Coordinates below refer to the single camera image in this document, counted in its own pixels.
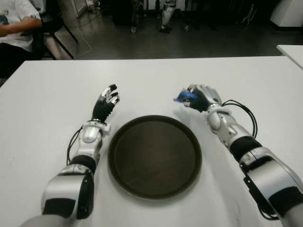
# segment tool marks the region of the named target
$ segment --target gray floor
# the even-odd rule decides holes
[[[61,3],[66,25],[76,35],[79,44],[61,29],[57,36],[76,59],[154,59],[281,55],[278,44],[303,44],[300,32],[276,31],[269,25],[241,27],[220,26],[211,30],[201,24],[199,30],[184,30],[184,23],[173,18],[171,34],[159,33],[159,20],[141,18],[138,32],[131,34],[127,26],[115,26],[112,19],[103,18],[97,8],[75,17],[69,0]],[[51,37],[47,45],[58,59],[70,59]]]

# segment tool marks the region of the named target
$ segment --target person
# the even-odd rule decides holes
[[[22,33],[40,27],[42,22],[39,13],[29,0],[0,0],[0,78],[2,81],[10,77],[24,61],[32,60],[32,35],[23,36]]]

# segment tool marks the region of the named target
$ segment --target white table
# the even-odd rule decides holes
[[[172,99],[190,83],[204,83],[223,100],[243,102],[257,118],[257,139],[303,178],[303,77],[285,56],[25,62],[0,88],[1,226],[15,227],[40,214],[43,189],[64,167],[72,134],[112,83],[118,85],[121,102],[107,120],[112,132],[104,139],[95,175],[94,211],[79,227],[281,226],[259,215],[238,164],[210,132],[204,115]],[[232,110],[251,130],[249,117]],[[201,145],[201,174],[188,192],[174,199],[134,198],[117,187],[107,168],[114,133],[148,114],[178,119]]]
[[[303,69],[303,45],[278,45],[277,49]]]

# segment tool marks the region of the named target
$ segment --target brown tray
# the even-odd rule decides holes
[[[166,116],[136,118],[114,135],[108,164],[116,182],[145,199],[166,199],[187,189],[200,173],[202,154],[193,132]]]

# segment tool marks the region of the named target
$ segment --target blue object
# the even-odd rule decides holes
[[[198,95],[196,93],[191,93],[189,91],[184,90],[184,91],[180,92],[180,94],[178,95],[177,98],[174,98],[174,101],[183,103],[183,102],[188,101],[189,99],[196,100],[197,98],[198,98]]]

